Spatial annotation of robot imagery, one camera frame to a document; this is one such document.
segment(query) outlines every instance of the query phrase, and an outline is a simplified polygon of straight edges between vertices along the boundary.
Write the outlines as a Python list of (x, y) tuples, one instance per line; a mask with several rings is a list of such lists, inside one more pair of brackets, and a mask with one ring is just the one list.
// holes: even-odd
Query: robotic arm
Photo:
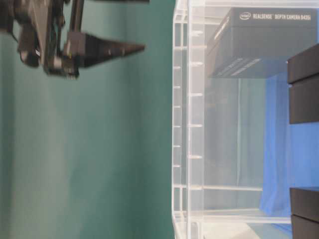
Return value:
[(17, 50), (24, 64), (30, 67), (41, 64), (48, 75), (76, 78), (80, 67), (87, 68), (144, 50), (144, 45), (104, 40), (81, 32), (84, 0), (73, 0), (67, 41), (60, 49), (61, 31), (65, 25), (63, 7), (69, 2), (0, 0), (0, 33), (13, 35), (13, 21), (20, 24)]

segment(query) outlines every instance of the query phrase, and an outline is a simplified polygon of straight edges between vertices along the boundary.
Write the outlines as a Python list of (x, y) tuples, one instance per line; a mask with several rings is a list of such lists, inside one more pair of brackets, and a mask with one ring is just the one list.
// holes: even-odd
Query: intel logo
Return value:
[(242, 20), (249, 20), (251, 18), (251, 13), (250, 12), (243, 12), (240, 14), (240, 19)]

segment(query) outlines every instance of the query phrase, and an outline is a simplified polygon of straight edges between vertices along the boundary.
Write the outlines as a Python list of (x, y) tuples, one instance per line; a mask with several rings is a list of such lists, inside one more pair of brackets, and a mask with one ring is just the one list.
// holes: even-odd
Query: blue cloth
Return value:
[[(266, 80), (264, 183), (260, 209), (289, 217), (290, 187), (319, 186), (319, 123), (289, 124), (287, 73)], [(277, 225), (291, 234), (290, 225)]]

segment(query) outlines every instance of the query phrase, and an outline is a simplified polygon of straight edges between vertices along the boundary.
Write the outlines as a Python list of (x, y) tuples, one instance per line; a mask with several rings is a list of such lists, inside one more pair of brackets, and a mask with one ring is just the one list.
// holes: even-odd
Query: clear plastic bin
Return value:
[[(290, 205), (276, 205), (282, 188), (283, 197), (289, 188), (271, 178), (292, 176), (280, 171), (280, 148), (277, 165), (268, 159), (269, 145), (280, 147), (280, 135), (287, 134), (271, 125), (271, 107), (287, 110), (288, 100), (281, 93), (275, 100), (269, 91), (288, 89), (287, 60), (317, 43), (317, 8), (318, 0), (176, 0), (172, 218), (177, 239), (291, 238)], [(272, 190), (279, 191), (274, 198)]]

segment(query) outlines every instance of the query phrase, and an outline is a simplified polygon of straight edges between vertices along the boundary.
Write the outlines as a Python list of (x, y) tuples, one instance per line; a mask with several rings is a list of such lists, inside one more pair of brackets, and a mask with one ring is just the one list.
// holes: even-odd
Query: green backdrop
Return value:
[(68, 81), (0, 36), (0, 238), (172, 239), (174, 1), (85, 4), (84, 31), (147, 49)]

